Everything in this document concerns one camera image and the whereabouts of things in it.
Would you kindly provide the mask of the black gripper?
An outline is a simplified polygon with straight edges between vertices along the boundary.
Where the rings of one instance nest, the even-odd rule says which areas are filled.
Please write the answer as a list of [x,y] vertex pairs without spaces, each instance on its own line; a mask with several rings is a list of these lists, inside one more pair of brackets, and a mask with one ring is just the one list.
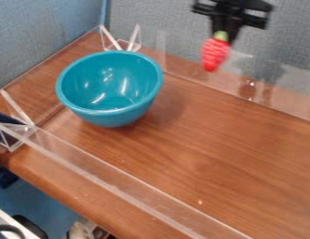
[[265,29],[274,6],[265,0],[194,0],[191,11],[211,20],[211,31],[229,33],[234,43],[245,26]]

